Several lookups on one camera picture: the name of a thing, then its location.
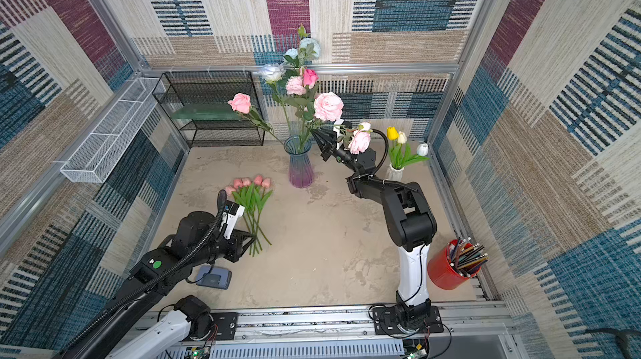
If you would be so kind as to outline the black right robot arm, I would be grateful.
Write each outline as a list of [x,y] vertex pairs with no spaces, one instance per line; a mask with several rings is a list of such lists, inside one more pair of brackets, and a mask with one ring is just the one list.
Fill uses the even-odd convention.
[[419,333],[443,333],[440,312],[432,305],[427,290],[427,259],[437,222],[431,207],[416,182],[402,183],[377,176],[384,159],[368,148],[352,154],[339,140],[339,134],[327,128],[314,130],[312,135],[324,161],[335,158],[353,171],[347,177],[352,195],[382,206],[387,231],[398,249],[400,282],[396,302],[375,303],[368,309],[375,333],[396,339]]

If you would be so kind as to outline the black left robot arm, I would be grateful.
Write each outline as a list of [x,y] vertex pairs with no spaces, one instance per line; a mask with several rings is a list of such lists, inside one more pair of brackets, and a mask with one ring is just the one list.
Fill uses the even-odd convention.
[[245,207],[220,191],[218,212],[190,212],[177,232],[147,252],[100,314],[55,355],[57,358],[105,358],[132,327],[163,297],[192,274],[195,267],[224,258],[238,262],[255,237],[235,228]]

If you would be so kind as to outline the purple glass vase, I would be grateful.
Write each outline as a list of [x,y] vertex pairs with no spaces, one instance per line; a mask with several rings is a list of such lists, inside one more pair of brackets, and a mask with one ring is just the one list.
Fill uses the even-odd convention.
[[290,184],[299,189],[309,187],[315,178],[309,158],[311,141],[308,140],[303,143],[298,135],[294,135],[285,141],[284,149],[290,157],[288,170]]

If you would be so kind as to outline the white ribbed vase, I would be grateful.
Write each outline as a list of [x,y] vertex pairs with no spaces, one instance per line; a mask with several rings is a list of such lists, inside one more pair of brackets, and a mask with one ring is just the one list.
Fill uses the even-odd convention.
[[397,169],[392,164],[388,165],[386,179],[394,182],[401,182],[404,169]]

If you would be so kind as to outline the grey blue small case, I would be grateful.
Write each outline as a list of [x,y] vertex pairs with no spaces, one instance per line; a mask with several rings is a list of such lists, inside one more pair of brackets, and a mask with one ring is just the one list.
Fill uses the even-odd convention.
[[199,287],[227,290],[230,286],[232,276],[232,271],[228,269],[205,265],[200,268],[196,276],[195,284]]

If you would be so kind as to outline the pink rose bouquet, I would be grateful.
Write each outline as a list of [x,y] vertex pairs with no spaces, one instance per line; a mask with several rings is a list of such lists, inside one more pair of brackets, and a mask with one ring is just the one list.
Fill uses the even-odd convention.
[[257,74],[262,83],[271,89],[273,102],[282,108],[290,133],[294,132],[294,127],[288,109],[295,110],[300,120],[299,145],[303,146],[310,138],[310,131],[322,122],[315,116],[314,108],[319,76],[308,66],[320,57],[321,47],[310,37],[305,25],[300,25],[296,33],[295,45],[278,62],[262,65]]

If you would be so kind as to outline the yellow tulip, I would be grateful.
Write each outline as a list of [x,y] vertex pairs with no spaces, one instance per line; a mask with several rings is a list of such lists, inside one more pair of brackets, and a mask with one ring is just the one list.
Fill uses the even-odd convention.
[[389,126],[387,128],[387,139],[390,141],[397,140],[399,138],[399,132],[396,127]]

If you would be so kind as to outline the cream white tulip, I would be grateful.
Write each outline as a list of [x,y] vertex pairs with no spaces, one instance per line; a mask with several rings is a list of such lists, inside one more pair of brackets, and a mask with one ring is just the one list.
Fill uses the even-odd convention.
[[398,133],[397,143],[398,143],[399,145],[404,145],[404,144],[406,144],[406,143],[407,143],[407,135],[406,135],[404,132],[400,131],[400,132]]

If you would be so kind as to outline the white tulip bud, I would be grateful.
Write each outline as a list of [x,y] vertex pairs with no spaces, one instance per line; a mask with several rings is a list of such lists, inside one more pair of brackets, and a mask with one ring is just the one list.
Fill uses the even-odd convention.
[[420,157],[427,157],[429,153],[429,145],[427,143],[421,143],[417,146],[416,150],[417,155]]

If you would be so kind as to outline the green mat on shelf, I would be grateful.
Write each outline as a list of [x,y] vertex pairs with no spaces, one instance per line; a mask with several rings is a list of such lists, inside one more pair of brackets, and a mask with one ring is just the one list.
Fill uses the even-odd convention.
[[175,111],[170,117],[175,120],[240,120],[237,113],[227,104],[185,105]]

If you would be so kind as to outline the red cup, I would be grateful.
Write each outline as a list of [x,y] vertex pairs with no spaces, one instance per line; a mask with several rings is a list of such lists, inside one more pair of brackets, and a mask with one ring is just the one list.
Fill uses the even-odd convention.
[[454,268],[450,261],[450,255],[456,245],[457,240],[451,240],[427,263],[427,274],[430,280],[442,290],[454,290],[474,276],[474,273],[468,275],[467,273],[458,272]]

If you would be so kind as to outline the pencils in red cup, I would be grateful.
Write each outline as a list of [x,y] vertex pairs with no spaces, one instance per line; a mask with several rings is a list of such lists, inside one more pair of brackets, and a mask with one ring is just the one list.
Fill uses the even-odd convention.
[[446,269],[460,277],[472,278],[489,261],[484,245],[470,238],[451,241],[446,248]]

